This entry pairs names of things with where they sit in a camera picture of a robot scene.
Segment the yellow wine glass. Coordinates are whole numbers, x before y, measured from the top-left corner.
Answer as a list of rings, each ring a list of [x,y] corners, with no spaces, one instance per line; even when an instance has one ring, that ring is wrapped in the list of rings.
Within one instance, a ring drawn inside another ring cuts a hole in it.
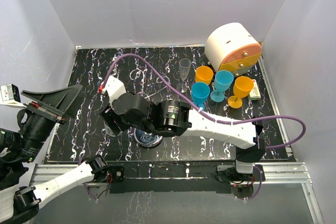
[[[203,82],[210,85],[214,72],[208,66],[200,66],[195,71],[195,82]]]
[[[228,98],[228,105],[233,109],[238,109],[243,105],[243,98],[247,97],[253,89],[254,83],[251,78],[240,76],[236,78],[233,86],[233,94]]]

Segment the clear ribbed wine glass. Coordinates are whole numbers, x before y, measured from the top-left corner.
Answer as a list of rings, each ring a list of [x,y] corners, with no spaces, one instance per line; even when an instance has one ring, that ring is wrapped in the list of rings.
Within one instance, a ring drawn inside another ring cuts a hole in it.
[[[184,93],[186,91],[186,79],[188,77],[191,68],[191,61],[187,58],[183,58],[179,61],[179,75],[181,78],[181,83],[178,84],[177,89]]]

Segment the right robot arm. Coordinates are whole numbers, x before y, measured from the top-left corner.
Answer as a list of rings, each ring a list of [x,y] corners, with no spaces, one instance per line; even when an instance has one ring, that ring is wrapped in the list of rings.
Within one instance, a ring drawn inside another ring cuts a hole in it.
[[[153,103],[126,92],[112,100],[100,115],[112,136],[132,127],[161,137],[201,136],[231,143],[236,146],[234,174],[240,180],[253,174],[255,163],[266,151],[258,140],[261,126],[231,119],[223,124],[224,117],[192,109],[181,101]]]

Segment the blue wine glass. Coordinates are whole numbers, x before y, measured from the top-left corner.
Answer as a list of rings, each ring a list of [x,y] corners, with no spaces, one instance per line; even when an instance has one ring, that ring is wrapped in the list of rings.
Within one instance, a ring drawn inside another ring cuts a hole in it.
[[[234,76],[227,70],[216,73],[214,80],[214,90],[210,93],[210,98],[214,102],[222,102],[225,99],[224,92],[229,89]]]
[[[210,94],[210,88],[206,83],[196,82],[192,85],[191,96],[193,103],[198,107],[205,110],[204,103],[207,101]]]

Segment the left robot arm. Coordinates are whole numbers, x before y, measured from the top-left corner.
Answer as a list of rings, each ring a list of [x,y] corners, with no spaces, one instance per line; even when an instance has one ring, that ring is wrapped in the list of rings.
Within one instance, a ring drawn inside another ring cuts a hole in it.
[[[75,117],[84,99],[82,85],[49,92],[19,91],[14,84],[1,86],[1,104],[18,108],[19,131],[1,129],[1,223],[26,223],[51,200],[78,185],[101,182],[108,177],[108,165],[96,155],[78,165],[41,167],[35,159],[55,125]]]

